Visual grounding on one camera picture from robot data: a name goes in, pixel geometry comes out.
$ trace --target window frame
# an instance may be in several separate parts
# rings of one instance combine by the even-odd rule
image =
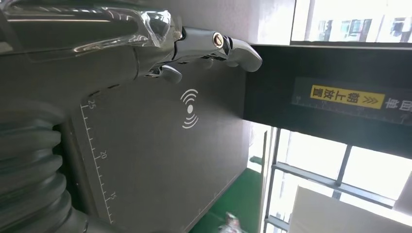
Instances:
[[[347,163],[349,161],[349,156],[350,152],[352,149],[352,145],[346,144],[346,150],[345,154],[343,156],[343,160],[341,163],[341,167],[339,169],[339,174],[336,179],[332,179],[329,177],[324,177],[319,174],[316,174],[314,172],[306,171],[298,167],[290,166],[286,163],[282,163],[277,161],[277,154],[278,154],[278,149],[279,149],[279,141],[280,141],[280,132],[284,129],[276,128],[275,130],[275,140],[274,140],[274,149],[273,154],[272,154],[272,165],[271,165],[271,171],[270,171],[270,178],[269,178],[269,188],[268,188],[268,197],[267,197],[267,203],[266,203],[266,209],[265,209],[265,218],[264,218],[264,228],[263,232],[266,233],[266,228],[267,224],[272,224],[275,227],[289,231],[289,223],[285,222],[273,215],[270,215],[269,210],[270,210],[270,204],[271,204],[271,198],[272,198],[272,191],[273,191],[273,184],[274,184],[274,176],[275,176],[275,170],[278,169],[280,171],[283,171],[285,173],[289,173],[291,175],[303,178],[308,181],[313,181],[316,183],[319,183],[321,185],[324,185],[326,187],[334,189],[332,198],[334,199],[340,199],[341,194],[349,194],[352,195],[356,198],[360,198],[362,200],[386,207],[388,209],[392,209],[395,200],[391,198],[384,197],[382,195],[343,183],[343,176],[345,173],[345,169],[347,166]]]
[[[292,28],[291,28],[291,36],[289,40],[289,45],[290,46],[299,46],[299,47],[323,47],[323,48],[349,48],[349,49],[385,49],[385,50],[412,50],[412,43],[409,42],[360,42],[360,41],[309,41],[309,32],[312,27],[312,20],[313,20],[313,14],[314,14],[314,8],[315,8],[315,0],[309,0],[309,8],[308,8],[308,16],[306,19],[306,30],[305,30],[305,35],[303,40],[296,40],[293,38],[293,30],[295,27],[295,18],[296,18],[296,7],[298,5],[298,1],[294,1],[294,10],[293,10],[293,18],[292,18]],[[350,19],[350,20],[343,20],[344,21],[350,21],[349,24],[349,30],[348,30],[348,36],[351,34],[351,28],[353,26],[353,21],[358,20],[358,19]]]

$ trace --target gray plastic panel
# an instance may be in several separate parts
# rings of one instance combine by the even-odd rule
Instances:
[[[179,84],[137,79],[86,99],[72,117],[88,176],[79,182],[90,183],[100,217],[130,232],[189,231],[246,168],[244,71],[174,67]],[[185,104],[189,89],[198,93]]]

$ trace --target black metal bar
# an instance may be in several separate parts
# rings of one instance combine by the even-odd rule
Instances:
[[[268,139],[268,131],[265,131],[265,134],[264,134],[264,136],[263,136],[263,154],[262,154],[262,177],[264,178],[265,177],[265,175],[264,175],[264,170],[265,170],[265,166],[267,166],[266,165],[266,163],[264,162],[265,160],[266,160],[266,156],[268,156],[267,154],[266,154],[266,141],[267,141],[267,139]],[[261,211],[262,211],[262,209],[264,208],[264,205],[263,205],[263,203],[264,203],[264,197],[265,197],[265,193],[266,193],[266,190],[265,190],[265,187],[266,187],[266,183],[265,182],[263,182],[263,184],[262,184],[262,193],[261,193],[261,201],[260,201],[260,209],[261,209]],[[263,225],[263,233],[266,233],[266,224],[264,224]]]
[[[354,41],[291,41],[291,46],[308,46],[341,49],[412,50],[411,43],[371,43]]]
[[[272,215],[269,215],[269,217],[267,219],[265,219],[265,222],[270,223],[272,225],[274,225],[275,227],[285,230],[285,231],[289,231],[289,223],[275,217]]]
[[[383,26],[383,22],[384,22],[384,21],[385,21],[385,15],[383,15],[383,16],[382,16],[382,19],[380,20],[379,29],[378,29],[378,34],[376,35],[376,38],[375,38],[375,41],[374,41],[374,42],[377,42],[377,41],[378,41],[379,33],[380,33],[380,30],[382,29],[382,26]]]
[[[351,149],[352,149],[352,145],[346,145],[345,155],[343,156],[343,159],[342,159],[341,169],[339,169],[339,175],[335,182],[337,186],[341,186],[342,184],[343,175],[345,174],[345,169],[346,169],[347,162],[349,160]]]
[[[271,167],[271,176],[269,180],[268,202],[266,204],[265,218],[269,217],[270,202],[272,199],[273,179],[275,177],[275,169],[273,166],[276,164],[276,161],[277,161],[277,151],[279,149],[280,131],[281,129],[276,128],[275,147],[273,149],[273,160],[272,160],[272,167]]]
[[[289,44],[290,44],[291,41],[292,41],[292,37],[293,37],[293,26],[294,26],[294,24],[295,24],[295,14],[296,14],[297,1],[295,0],[294,2],[295,2],[295,4],[294,4],[294,6],[293,6],[292,28],[291,28],[291,36],[290,36],[290,39],[289,39]]]
[[[342,196],[342,192],[338,190],[333,190],[332,198],[340,200]]]
[[[346,165],[349,160],[351,149],[352,149],[352,145],[346,145],[345,155],[343,156],[343,159],[342,159],[342,164],[341,164],[341,168],[339,169],[338,178],[335,181],[335,185],[338,187],[341,186],[342,184],[343,176],[345,174]],[[340,191],[333,190],[332,198],[339,200],[341,198],[341,195],[342,193]]]
[[[336,189],[336,190],[341,191],[343,193],[350,194],[350,195],[355,196],[357,198],[360,198],[360,199],[363,199],[363,200],[381,205],[381,206],[389,208],[389,209],[392,209],[392,207],[394,206],[394,203],[395,203],[395,200],[393,200],[393,199],[390,199],[390,198],[381,196],[379,194],[372,193],[372,192],[369,192],[367,190],[363,190],[361,188],[357,188],[357,187],[354,187],[354,186],[351,186],[351,185],[348,185],[348,184],[345,184],[345,183],[342,183],[341,186],[337,186],[335,184],[335,180],[333,180],[331,178],[324,177],[324,176],[315,174],[315,173],[310,172],[310,171],[305,171],[303,169],[300,169],[300,168],[297,168],[297,167],[294,167],[294,166],[290,166],[290,165],[285,164],[285,163],[278,162],[275,165],[273,165],[273,167],[275,169],[279,169],[283,172],[290,173],[294,176],[320,183],[320,184],[322,184],[326,187]]]
[[[263,225],[263,233],[266,233],[267,228],[268,228],[268,223],[265,222],[265,224]]]
[[[313,12],[315,9],[315,0],[310,0],[309,2],[309,12],[308,18],[306,20],[305,37],[303,40],[309,40],[310,30],[312,29]]]

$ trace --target printed number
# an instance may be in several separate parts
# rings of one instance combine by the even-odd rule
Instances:
[[[110,198],[111,198],[112,200],[114,200],[116,197],[117,197],[117,196],[116,196],[116,192],[113,192],[113,193],[110,195]]]
[[[106,151],[100,152],[100,156],[101,156],[102,159],[107,158],[107,152]]]
[[[90,109],[93,109],[93,108],[96,107],[96,104],[94,103],[94,100],[89,100],[88,103],[89,103],[89,108]]]

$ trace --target green floor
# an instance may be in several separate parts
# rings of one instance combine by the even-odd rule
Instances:
[[[260,183],[260,173],[247,168],[190,233],[218,232],[218,227],[225,224],[226,212],[231,212],[239,218],[244,232],[256,233],[259,224]]]

